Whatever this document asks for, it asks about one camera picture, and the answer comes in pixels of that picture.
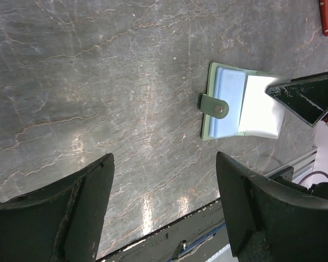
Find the green card holder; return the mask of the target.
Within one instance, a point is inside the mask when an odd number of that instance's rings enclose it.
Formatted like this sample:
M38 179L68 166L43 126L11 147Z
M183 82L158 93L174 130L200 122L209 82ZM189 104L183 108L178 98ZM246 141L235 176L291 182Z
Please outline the green card holder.
M288 78L212 62L207 91L202 94L201 138L213 140L232 136L277 139L285 107L266 94L272 84Z

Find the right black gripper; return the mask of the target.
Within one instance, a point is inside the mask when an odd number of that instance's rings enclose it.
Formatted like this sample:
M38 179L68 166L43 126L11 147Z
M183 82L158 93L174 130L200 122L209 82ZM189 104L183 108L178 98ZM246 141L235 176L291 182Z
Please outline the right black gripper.
M328 71L269 85L265 93L307 125L323 121L328 128Z

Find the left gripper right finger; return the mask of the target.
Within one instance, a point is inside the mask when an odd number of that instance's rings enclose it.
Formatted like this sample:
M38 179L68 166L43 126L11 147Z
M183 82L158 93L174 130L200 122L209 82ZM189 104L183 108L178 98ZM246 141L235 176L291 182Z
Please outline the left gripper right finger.
M216 176L232 255L239 261L328 261L328 182L262 176L223 152Z

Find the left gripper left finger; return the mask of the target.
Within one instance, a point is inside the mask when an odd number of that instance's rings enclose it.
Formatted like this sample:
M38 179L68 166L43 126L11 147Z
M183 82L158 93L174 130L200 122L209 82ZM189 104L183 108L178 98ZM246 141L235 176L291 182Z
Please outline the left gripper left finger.
M95 261L115 173L109 153L0 202L0 261Z

